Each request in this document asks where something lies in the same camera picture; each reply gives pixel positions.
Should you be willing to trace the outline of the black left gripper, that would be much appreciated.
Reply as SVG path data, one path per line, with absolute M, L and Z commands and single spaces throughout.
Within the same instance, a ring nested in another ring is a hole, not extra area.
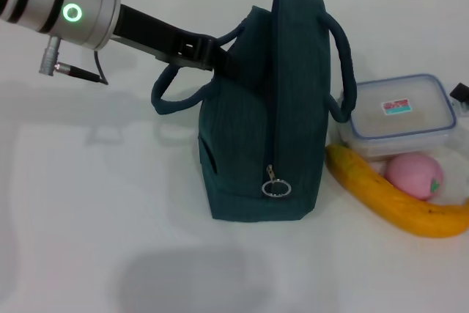
M 241 64 L 214 37 L 179 29 L 124 4 L 111 39 L 177 67 L 214 70 L 228 79 L 241 74 Z

